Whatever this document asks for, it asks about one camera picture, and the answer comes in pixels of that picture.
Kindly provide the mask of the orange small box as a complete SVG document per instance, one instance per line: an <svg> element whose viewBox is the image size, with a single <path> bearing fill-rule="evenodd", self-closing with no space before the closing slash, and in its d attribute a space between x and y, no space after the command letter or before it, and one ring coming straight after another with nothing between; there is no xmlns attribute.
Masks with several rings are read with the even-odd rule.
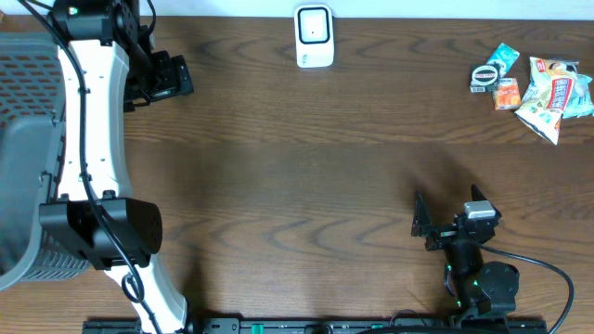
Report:
<svg viewBox="0 0 594 334"><path fill-rule="evenodd" d="M497 89L493 92L495 110L517 109L522 104L520 90L516 78L501 78Z"/></svg>

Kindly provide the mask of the dark green round-label packet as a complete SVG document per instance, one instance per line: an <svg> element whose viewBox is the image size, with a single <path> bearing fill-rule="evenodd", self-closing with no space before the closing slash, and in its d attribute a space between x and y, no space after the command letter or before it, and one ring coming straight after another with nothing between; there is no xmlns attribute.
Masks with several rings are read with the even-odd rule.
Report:
<svg viewBox="0 0 594 334"><path fill-rule="evenodd" d="M472 93L493 92L498 88L499 81L500 72L497 64L474 66L471 71L470 91Z"/></svg>

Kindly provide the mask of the yellow snack bag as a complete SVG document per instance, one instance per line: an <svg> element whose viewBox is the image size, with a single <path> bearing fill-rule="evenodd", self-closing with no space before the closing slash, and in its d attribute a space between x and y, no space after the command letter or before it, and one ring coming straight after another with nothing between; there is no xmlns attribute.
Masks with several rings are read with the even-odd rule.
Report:
<svg viewBox="0 0 594 334"><path fill-rule="evenodd" d="M576 60L530 57L530 83L514 115L553 145L558 144L562 115L577 83Z"/></svg>

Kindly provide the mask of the teal snack packet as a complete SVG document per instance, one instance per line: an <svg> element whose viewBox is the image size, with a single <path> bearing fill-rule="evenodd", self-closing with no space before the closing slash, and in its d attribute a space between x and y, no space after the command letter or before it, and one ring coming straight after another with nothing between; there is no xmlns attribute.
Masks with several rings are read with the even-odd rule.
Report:
<svg viewBox="0 0 594 334"><path fill-rule="evenodd" d="M562 115L564 119L593 115L593 102L589 92L591 82L592 79L589 76L577 75L577 80Z"/></svg>

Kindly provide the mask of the light teal small packet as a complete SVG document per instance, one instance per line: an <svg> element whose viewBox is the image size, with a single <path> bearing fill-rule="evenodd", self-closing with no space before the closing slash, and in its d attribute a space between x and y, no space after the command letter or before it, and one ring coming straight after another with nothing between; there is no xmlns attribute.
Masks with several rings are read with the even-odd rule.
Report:
<svg viewBox="0 0 594 334"><path fill-rule="evenodd" d="M499 77L503 78L519 58L520 53L512 47L501 43L487 60L487 64L498 68Z"/></svg>

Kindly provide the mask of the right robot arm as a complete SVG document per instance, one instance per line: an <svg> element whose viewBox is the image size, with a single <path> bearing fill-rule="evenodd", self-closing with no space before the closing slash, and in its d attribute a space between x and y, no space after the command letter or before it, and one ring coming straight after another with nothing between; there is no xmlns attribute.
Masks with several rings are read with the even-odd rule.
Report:
<svg viewBox="0 0 594 334"><path fill-rule="evenodd" d="M411 235L425 239L425 250L443 251L444 284L458 301L459 312L448 317L454 328L493 327L501 331L507 314L516 309L518 269L508 263L485 262L481 247L495 236L500 211L478 186L471 186L471 200L449 225L432 223L420 193L415 194Z"/></svg>

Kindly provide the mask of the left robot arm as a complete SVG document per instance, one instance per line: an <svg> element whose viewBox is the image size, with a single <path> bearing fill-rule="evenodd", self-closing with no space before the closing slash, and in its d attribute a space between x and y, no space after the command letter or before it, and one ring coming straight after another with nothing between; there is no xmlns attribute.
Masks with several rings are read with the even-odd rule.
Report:
<svg viewBox="0 0 594 334"><path fill-rule="evenodd" d="M41 206L40 223L120 286L138 332L193 333L189 303L159 254L160 210L135 198L123 140L125 113L192 93L187 63L155 49L136 1L57 1L43 25L58 44L66 147L58 199Z"/></svg>

